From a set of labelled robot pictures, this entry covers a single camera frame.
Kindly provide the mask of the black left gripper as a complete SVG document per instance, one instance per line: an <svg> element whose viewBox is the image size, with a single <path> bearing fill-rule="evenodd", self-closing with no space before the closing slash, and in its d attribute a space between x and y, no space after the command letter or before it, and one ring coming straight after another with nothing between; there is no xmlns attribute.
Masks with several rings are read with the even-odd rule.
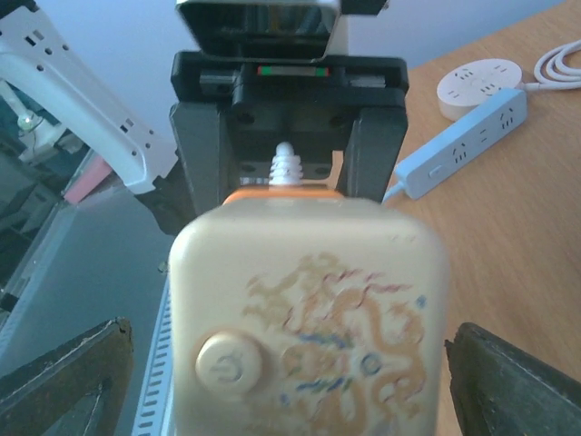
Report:
<svg viewBox="0 0 581 436"><path fill-rule="evenodd" d="M221 205L239 177L267 175L275 146L292 144L307 177L381 200L408 130L408 69L397 57L331 55L313 64L214 60L180 52L171 110L194 213Z"/></svg>

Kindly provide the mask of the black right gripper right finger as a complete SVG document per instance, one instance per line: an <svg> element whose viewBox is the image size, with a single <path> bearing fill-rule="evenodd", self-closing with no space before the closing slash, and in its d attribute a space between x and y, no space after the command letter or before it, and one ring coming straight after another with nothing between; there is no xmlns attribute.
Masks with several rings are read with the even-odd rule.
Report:
<svg viewBox="0 0 581 436"><path fill-rule="evenodd" d="M474 324L445 341L464 435L578 435L580 382Z"/></svg>

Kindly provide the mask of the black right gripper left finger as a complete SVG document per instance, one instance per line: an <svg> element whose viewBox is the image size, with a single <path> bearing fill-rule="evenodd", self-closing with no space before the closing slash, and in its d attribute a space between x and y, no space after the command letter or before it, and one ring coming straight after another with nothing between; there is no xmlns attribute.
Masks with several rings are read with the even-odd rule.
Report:
<svg viewBox="0 0 581 436"><path fill-rule="evenodd" d="M113 435L132 371L130 322L102 322L1 377L1 433Z"/></svg>

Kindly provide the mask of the grey blue strip base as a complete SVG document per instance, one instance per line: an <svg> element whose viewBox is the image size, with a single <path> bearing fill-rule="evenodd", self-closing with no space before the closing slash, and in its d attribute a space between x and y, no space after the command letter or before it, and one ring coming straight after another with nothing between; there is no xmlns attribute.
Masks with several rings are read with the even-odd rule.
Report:
<svg viewBox="0 0 581 436"><path fill-rule="evenodd" d="M517 129L527 119L527 94L503 89L398 162L385 193L417 200Z"/></svg>

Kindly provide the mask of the beige cube plug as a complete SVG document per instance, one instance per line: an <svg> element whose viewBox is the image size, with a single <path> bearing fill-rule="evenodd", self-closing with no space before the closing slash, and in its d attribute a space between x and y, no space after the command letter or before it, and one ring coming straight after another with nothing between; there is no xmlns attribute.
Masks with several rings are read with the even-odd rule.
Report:
<svg viewBox="0 0 581 436"><path fill-rule="evenodd" d="M169 255L179 435L432 435L448 257L356 199L250 198Z"/></svg>

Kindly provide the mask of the round beige power strip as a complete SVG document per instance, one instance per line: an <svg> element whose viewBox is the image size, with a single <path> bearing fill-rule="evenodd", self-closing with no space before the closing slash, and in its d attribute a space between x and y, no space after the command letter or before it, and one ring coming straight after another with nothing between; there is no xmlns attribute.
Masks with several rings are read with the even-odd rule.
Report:
<svg viewBox="0 0 581 436"><path fill-rule="evenodd" d="M455 122L504 88L518 88L523 70L513 61L486 58L458 66L437 86L438 107L442 115Z"/></svg>

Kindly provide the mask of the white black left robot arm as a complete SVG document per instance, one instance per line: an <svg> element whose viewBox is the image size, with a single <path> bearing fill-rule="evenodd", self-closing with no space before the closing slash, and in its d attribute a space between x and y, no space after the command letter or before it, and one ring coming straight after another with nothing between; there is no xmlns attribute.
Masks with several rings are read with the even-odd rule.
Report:
<svg viewBox="0 0 581 436"><path fill-rule="evenodd" d="M24 161L75 135L175 235L251 196L381 202L408 130L398 57L344 53L385 1L179 1L197 49L172 62L165 142L94 77L35 1L1 4L1 97Z"/></svg>

